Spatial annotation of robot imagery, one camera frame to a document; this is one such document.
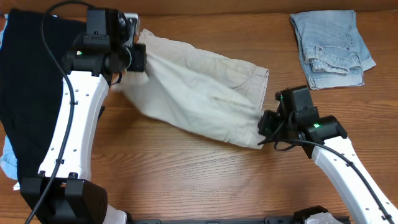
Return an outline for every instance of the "crumpled fabric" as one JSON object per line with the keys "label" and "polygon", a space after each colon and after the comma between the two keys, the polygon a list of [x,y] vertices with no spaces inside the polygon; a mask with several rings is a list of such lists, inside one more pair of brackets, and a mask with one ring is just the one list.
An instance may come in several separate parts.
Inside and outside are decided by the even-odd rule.
{"label": "crumpled fabric", "polygon": [[128,73],[113,86],[144,115],[191,133],[260,149],[257,133],[268,74],[266,68],[194,46],[156,37],[144,29],[144,73]]}

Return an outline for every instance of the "black cloth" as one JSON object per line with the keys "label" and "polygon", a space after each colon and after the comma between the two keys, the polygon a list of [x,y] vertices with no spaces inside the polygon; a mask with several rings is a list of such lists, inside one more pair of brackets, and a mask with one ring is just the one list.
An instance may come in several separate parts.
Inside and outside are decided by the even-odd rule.
{"label": "black cloth", "polygon": [[[42,14],[13,9],[0,50],[0,120],[17,157],[18,179],[35,177],[49,149],[62,99],[62,74],[40,39]],[[57,61],[85,23],[48,16],[44,33]]]}

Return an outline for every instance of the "light blue cloth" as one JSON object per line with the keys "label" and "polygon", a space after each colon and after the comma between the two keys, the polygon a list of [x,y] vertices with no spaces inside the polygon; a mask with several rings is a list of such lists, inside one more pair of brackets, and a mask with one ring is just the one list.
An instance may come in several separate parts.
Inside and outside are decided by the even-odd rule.
{"label": "light blue cloth", "polygon": [[356,28],[355,15],[352,10],[290,15],[311,89],[364,85],[363,72],[376,65]]}
{"label": "light blue cloth", "polygon": [[3,30],[0,32],[0,49],[1,49],[1,46],[2,46],[2,38],[4,37],[4,31],[6,30],[7,23],[8,23],[8,14],[4,15],[4,17],[5,17],[7,20],[6,20],[6,23],[5,23],[5,25],[4,25]]}
{"label": "light blue cloth", "polygon": [[17,177],[17,158],[12,150],[11,142],[6,136],[4,148],[0,157],[0,166],[4,173],[11,179],[18,180]]}

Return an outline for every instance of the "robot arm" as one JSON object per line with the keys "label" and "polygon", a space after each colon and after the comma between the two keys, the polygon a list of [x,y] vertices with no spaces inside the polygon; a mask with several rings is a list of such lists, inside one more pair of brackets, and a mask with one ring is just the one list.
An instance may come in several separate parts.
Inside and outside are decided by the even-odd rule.
{"label": "robot arm", "polygon": [[[266,136],[267,139],[259,144],[275,142],[275,149],[279,141],[294,144],[292,146],[302,146],[308,158],[312,158],[331,180],[356,223],[397,221],[398,210],[381,192],[362,165],[347,132],[335,117],[319,117],[308,88],[300,86],[287,89],[278,92],[275,97],[280,101],[280,105],[277,112],[264,112],[259,123],[259,134]],[[362,174],[365,181],[355,169]],[[327,210],[316,207],[298,212],[294,215],[294,221],[296,223],[316,221],[315,223],[321,224],[331,221],[330,217]]]}
{"label": "robot arm", "polygon": [[[387,213],[391,215],[392,220],[397,221],[397,208],[383,194],[362,165],[351,141],[348,138],[343,139],[341,136],[338,136],[326,139],[325,145],[338,151],[355,164],[369,182],[377,198],[383,203]],[[332,152],[318,146],[315,146],[313,149],[312,159],[331,180],[331,183],[343,199],[355,223],[389,223],[363,181],[350,166],[347,166],[345,161]]]}
{"label": "robot arm", "polygon": [[[131,222],[127,212],[108,204],[105,189],[89,180],[96,124],[112,75],[125,69],[143,72],[145,67],[145,45],[134,43],[138,24],[137,14],[90,8],[87,10],[86,32],[76,37],[64,56],[62,68],[72,84],[73,93],[69,92],[64,78],[60,112],[38,177],[21,180],[21,195],[31,209],[44,198],[35,212],[41,223]],[[70,101],[71,94],[75,96],[74,102]],[[59,170],[49,184],[60,154],[71,103],[75,110],[70,134]],[[43,189],[48,187],[50,190],[45,195]]]}

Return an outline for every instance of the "folded jeans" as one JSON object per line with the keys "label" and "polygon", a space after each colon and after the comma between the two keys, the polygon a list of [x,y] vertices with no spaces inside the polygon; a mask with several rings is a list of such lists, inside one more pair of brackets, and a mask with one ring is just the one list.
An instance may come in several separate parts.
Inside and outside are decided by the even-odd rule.
{"label": "folded jeans", "polygon": [[291,14],[298,57],[311,89],[364,85],[363,72],[376,63],[356,27],[355,12]]}

